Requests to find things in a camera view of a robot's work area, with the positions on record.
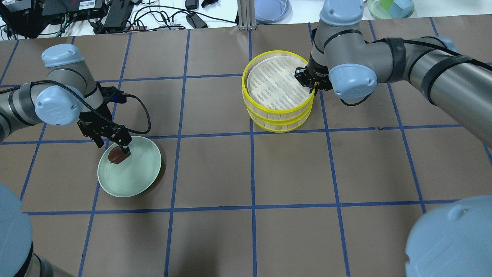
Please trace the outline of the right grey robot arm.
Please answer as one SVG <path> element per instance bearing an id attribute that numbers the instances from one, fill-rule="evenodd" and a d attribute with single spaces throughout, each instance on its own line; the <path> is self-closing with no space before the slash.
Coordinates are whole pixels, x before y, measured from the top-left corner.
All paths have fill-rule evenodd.
<path id="1" fill-rule="evenodd" d="M 446 37 L 366 42 L 361 0 L 326 0 L 312 50 L 294 77 L 304 87 L 333 90 L 346 102 L 366 99 L 379 83 L 407 81 L 487 146 L 492 144 L 491 66 L 457 53 Z"/>

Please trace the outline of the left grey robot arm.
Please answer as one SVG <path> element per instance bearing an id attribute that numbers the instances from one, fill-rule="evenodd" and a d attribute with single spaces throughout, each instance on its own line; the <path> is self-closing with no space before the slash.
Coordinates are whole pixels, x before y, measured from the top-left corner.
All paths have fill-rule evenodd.
<path id="1" fill-rule="evenodd" d="M 51 46 L 42 53 L 49 70 L 46 80 L 1 91 L 0 137 L 40 123 L 66 126 L 77 123 L 81 133 L 103 146 L 103 138 L 130 154 L 130 132 L 112 121 L 109 102 L 125 102 L 115 87 L 95 81 L 83 55 L 72 44 Z"/>

